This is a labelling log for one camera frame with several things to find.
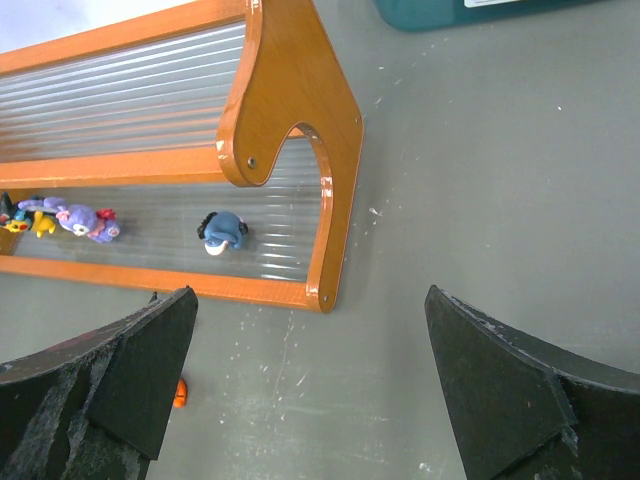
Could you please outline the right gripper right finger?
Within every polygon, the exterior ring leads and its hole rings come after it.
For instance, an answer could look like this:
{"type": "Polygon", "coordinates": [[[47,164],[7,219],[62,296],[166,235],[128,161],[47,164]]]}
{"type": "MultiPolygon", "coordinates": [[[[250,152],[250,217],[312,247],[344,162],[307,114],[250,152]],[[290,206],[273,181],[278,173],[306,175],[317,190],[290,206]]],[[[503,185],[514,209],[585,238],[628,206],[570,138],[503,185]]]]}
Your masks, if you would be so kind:
{"type": "Polygon", "coordinates": [[[636,479],[639,376],[431,286],[432,351],[469,479],[636,479]]]}

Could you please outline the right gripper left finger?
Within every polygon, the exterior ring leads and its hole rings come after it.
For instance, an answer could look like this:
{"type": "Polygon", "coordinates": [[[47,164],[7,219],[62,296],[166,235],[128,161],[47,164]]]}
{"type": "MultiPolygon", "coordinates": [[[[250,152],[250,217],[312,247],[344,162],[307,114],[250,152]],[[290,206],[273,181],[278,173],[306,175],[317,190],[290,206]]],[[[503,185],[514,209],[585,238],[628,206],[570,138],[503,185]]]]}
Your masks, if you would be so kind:
{"type": "Polygon", "coordinates": [[[4,479],[143,479],[191,343],[190,287],[1,365],[4,479]]]}

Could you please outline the orange striped tiger toy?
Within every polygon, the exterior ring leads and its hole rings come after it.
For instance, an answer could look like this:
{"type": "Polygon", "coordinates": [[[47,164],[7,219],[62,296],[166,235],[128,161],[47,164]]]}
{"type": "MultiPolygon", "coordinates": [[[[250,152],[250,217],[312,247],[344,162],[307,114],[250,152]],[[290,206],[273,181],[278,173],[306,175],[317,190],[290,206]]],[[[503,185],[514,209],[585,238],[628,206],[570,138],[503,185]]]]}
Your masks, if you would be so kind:
{"type": "Polygon", "coordinates": [[[188,387],[186,381],[180,378],[176,386],[176,391],[173,399],[174,408],[183,408],[188,399],[188,387]]]}

